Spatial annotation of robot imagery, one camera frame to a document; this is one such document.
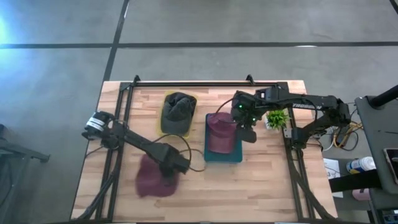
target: wooden table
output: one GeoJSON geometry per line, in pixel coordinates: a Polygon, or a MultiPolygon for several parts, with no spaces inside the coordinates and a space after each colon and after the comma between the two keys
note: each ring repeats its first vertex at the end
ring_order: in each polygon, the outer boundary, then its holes
{"type": "MultiPolygon", "coordinates": [[[[301,80],[288,81],[291,93],[306,93],[301,80]]],[[[105,82],[98,110],[114,113],[120,82],[105,82]]],[[[220,104],[230,99],[236,90],[254,93],[259,87],[135,87],[129,127],[147,139],[156,139],[155,124],[164,93],[180,90],[198,96],[197,110],[188,142],[191,148],[203,150],[205,115],[214,113],[220,104]]],[[[230,104],[222,111],[229,111],[230,104]]],[[[294,109],[298,126],[311,122],[309,110],[294,109]]],[[[115,222],[272,222],[296,221],[290,175],[284,142],[280,131],[267,130],[263,121],[255,127],[257,142],[243,142],[243,161],[239,164],[208,164],[206,171],[188,171],[181,175],[176,193],[166,198],[136,195],[136,173],[143,152],[125,145],[118,197],[114,212],[115,222]]],[[[186,149],[176,137],[164,138],[177,149],[186,149]]],[[[91,150],[99,142],[91,142],[91,150]]],[[[83,167],[72,218],[83,213],[98,193],[103,173],[106,150],[91,154],[83,167]]],[[[304,150],[310,188],[330,214],[337,217],[323,158],[318,146],[304,150]]],[[[193,152],[192,167],[201,169],[205,163],[193,152]]],[[[301,193],[303,209],[305,200],[301,193]]]]}

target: green plant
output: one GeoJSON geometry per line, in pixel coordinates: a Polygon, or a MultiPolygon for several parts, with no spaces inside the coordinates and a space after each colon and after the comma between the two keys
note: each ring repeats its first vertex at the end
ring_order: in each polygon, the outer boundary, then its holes
{"type": "Polygon", "coordinates": [[[285,127],[286,121],[290,119],[282,110],[270,111],[266,116],[268,120],[267,124],[272,129],[285,127]]]}

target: concrete floor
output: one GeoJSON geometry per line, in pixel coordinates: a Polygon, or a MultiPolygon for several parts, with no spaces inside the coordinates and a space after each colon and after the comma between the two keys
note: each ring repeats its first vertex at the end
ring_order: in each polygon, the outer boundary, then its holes
{"type": "MultiPolygon", "coordinates": [[[[0,1],[0,44],[112,43],[123,0],[0,1]]],[[[388,0],[131,0],[120,42],[398,41],[388,0]]],[[[0,49],[0,123],[33,162],[13,223],[69,219],[110,49],[0,49]]],[[[398,47],[119,49],[110,80],[304,80],[346,102],[398,83],[398,47]]],[[[365,137],[353,152],[370,154],[365,137]]],[[[329,141],[323,138],[324,146],[329,141]]]]}

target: purple cloth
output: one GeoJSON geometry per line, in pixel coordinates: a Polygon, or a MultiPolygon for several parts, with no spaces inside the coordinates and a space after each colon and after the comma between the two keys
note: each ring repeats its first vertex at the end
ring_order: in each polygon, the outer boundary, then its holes
{"type": "Polygon", "coordinates": [[[136,177],[136,190],[140,197],[147,195],[167,197],[177,189],[178,172],[169,179],[162,177],[159,165],[148,155],[141,157],[141,164],[136,177]]]}
{"type": "Polygon", "coordinates": [[[210,128],[208,149],[212,152],[228,154],[235,148],[236,123],[229,113],[209,114],[207,125],[210,128]]]}

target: potted plant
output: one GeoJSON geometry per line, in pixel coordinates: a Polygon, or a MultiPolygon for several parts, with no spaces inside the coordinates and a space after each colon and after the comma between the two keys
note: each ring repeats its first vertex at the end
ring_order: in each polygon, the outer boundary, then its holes
{"type": "Polygon", "coordinates": [[[285,114],[285,111],[275,110],[266,114],[265,122],[267,129],[279,129],[286,127],[286,121],[290,118],[285,114]]]}

